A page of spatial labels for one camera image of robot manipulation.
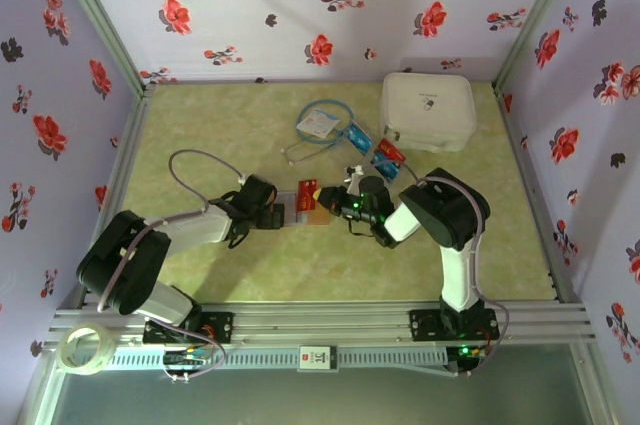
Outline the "red credit card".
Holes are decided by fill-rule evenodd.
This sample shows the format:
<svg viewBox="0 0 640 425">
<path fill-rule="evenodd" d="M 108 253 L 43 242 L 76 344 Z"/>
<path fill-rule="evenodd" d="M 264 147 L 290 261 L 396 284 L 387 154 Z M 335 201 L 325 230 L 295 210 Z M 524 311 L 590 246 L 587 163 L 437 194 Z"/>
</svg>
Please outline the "red credit card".
<svg viewBox="0 0 640 425">
<path fill-rule="evenodd" d="M 318 190 L 316 179 L 301 180 L 298 182 L 296 194 L 296 211 L 309 212 L 316 208 L 314 194 Z"/>
<path fill-rule="evenodd" d="M 383 138 L 377 145 L 376 150 L 384 155 L 387 159 L 405 162 L 406 156 L 388 139 Z"/>
</svg>

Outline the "blue credit card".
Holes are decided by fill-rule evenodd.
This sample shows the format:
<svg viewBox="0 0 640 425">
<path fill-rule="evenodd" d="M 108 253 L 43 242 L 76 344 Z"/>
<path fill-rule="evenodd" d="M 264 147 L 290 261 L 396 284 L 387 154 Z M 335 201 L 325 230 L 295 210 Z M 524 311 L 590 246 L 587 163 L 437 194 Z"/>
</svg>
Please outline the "blue credit card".
<svg viewBox="0 0 640 425">
<path fill-rule="evenodd" d="M 393 182 L 397 178 L 400 171 L 400 168 L 395 161 L 380 153 L 375 153 L 373 155 L 371 164 L 389 183 Z"/>
<path fill-rule="evenodd" d="M 355 123 L 348 127 L 347 139 L 363 156 L 367 155 L 373 145 L 372 139 Z"/>
</svg>

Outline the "white badge card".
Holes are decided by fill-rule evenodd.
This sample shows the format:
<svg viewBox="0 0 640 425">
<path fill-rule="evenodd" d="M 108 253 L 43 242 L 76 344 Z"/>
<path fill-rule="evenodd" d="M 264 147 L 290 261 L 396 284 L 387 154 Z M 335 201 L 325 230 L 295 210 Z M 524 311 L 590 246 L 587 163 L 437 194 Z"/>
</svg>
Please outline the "white badge card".
<svg viewBox="0 0 640 425">
<path fill-rule="evenodd" d="M 296 125 L 296 129 L 316 138 L 325 139 L 339 122 L 337 117 L 323 110 L 314 109 Z"/>
</svg>

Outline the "white zip case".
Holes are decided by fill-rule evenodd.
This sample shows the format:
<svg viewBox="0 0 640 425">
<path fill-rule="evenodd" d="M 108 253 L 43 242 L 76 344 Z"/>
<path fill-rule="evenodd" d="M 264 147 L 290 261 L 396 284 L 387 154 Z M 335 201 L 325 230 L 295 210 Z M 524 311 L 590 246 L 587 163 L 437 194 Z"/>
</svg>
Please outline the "white zip case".
<svg viewBox="0 0 640 425">
<path fill-rule="evenodd" d="M 382 84 L 379 128 L 400 149 L 463 150 L 477 128 L 469 80 L 458 75 L 387 75 Z"/>
</svg>

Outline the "small white label tag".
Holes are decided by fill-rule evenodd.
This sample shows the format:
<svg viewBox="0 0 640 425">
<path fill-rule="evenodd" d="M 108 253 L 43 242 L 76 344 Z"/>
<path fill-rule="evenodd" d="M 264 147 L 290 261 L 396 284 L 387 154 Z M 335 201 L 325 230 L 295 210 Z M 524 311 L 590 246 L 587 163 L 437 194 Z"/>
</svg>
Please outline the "small white label tag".
<svg viewBox="0 0 640 425">
<path fill-rule="evenodd" d="M 334 372 L 338 370 L 336 346 L 302 345 L 298 349 L 300 372 Z"/>
</svg>

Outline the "clear tape roll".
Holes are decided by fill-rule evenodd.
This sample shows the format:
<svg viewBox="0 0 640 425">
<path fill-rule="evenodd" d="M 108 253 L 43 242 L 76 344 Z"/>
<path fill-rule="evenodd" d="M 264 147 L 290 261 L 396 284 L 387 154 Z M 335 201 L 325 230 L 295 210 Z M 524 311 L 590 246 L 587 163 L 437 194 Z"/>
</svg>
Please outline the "clear tape roll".
<svg viewBox="0 0 640 425">
<path fill-rule="evenodd" d="M 116 351 L 113 334 L 95 323 L 83 323 L 64 335 L 56 350 L 57 366 L 65 373 L 94 375 L 109 364 Z"/>
</svg>

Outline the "aluminium frame rail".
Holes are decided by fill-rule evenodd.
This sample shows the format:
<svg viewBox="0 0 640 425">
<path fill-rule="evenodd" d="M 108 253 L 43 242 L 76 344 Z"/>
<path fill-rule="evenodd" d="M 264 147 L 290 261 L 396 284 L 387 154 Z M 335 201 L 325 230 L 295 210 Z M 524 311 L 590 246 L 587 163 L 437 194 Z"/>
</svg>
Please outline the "aluminium frame rail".
<svg viewBox="0 0 640 425">
<path fill-rule="evenodd" d="M 593 343 L 595 331 L 579 303 L 508 301 L 510 319 L 496 311 L 503 345 Z M 339 347 L 414 346 L 409 326 L 412 310 L 437 309 L 435 302 L 256 302 L 212 303 L 207 312 L 234 314 L 233 348 L 285 348 L 297 345 Z M 41 339 L 45 349 L 82 323 L 111 331 L 120 346 L 140 346 L 145 320 L 140 315 L 99 313 L 93 303 L 82 309 L 58 310 Z"/>
</svg>

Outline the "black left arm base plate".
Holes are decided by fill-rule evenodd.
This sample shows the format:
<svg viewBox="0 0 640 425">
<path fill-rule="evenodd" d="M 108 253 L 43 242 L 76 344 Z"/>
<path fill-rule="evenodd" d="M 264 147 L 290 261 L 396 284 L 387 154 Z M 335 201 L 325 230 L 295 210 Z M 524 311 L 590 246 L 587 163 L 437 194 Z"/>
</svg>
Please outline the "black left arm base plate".
<svg viewBox="0 0 640 425">
<path fill-rule="evenodd" d="M 202 312 L 188 318 L 181 324 L 181 327 L 214 339 L 221 344 L 229 344 L 234 330 L 234 314 L 231 312 Z M 202 339 L 194 338 L 184 332 L 170 330 L 167 326 L 151 320 L 145 323 L 142 341 L 145 345 L 204 343 Z"/>
</svg>

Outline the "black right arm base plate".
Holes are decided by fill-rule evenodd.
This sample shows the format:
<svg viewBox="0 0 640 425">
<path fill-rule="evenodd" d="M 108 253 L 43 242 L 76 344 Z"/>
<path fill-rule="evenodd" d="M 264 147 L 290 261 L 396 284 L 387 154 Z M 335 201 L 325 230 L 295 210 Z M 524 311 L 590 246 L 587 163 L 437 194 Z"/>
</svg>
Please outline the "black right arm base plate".
<svg viewBox="0 0 640 425">
<path fill-rule="evenodd" d="M 409 326 L 412 340 L 461 341 L 489 340 L 500 337 L 495 311 L 454 312 L 449 310 L 412 310 L 409 312 Z"/>
</svg>

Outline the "aluminium side rail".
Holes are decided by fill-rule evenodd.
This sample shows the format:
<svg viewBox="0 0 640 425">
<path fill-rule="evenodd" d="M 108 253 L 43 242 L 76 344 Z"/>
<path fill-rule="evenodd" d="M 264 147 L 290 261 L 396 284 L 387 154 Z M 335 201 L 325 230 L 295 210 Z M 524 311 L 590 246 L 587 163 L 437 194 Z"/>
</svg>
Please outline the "aluminium side rail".
<svg viewBox="0 0 640 425">
<path fill-rule="evenodd" d="M 98 214 L 90 244 L 123 206 L 155 88 L 155 85 L 146 86 L 142 97 L 133 103 L 107 185 L 106 203 Z"/>
<path fill-rule="evenodd" d="M 510 121 L 505 105 L 504 93 L 496 81 L 491 83 L 491 89 L 498 104 L 512 153 L 515 157 L 530 215 L 546 262 L 556 300 L 562 303 L 580 303 L 581 299 L 574 291 L 573 283 L 569 275 L 570 269 L 565 265 L 561 250 L 553 240 L 552 233 L 555 231 L 555 225 L 552 223 L 544 196 L 541 194 L 540 184 L 535 174 L 529 151 L 521 145 L 521 139 L 524 135 L 519 131 L 519 128 Z"/>
</svg>

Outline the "aluminium frame post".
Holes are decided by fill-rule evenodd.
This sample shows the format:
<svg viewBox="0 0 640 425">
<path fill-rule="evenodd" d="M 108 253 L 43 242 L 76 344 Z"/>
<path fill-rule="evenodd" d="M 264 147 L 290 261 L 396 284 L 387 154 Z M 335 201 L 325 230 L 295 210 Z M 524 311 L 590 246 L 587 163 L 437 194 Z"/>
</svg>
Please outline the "aluminium frame post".
<svg viewBox="0 0 640 425">
<path fill-rule="evenodd" d="M 492 81 L 492 89 L 496 94 L 503 91 L 510 75 L 514 71 L 519 61 L 520 55 L 528 43 L 530 36 L 535 31 L 541 20 L 544 18 L 547 10 L 551 6 L 553 0 L 535 0 L 527 17 L 523 23 L 521 31 L 518 33 L 515 42 L 509 49 L 509 52 L 503 61 L 501 68 Z"/>
<path fill-rule="evenodd" d="M 126 79 L 129 87 L 138 96 L 143 97 L 146 93 L 146 85 L 139 77 L 124 43 L 119 37 L 117 30 L 109 18 L 100 0 L 78 0 L 81 7 L 87 14 L 89 20 L 100 36 L 103 44 L 115 61 L 119 71 Z"/>
</svg>

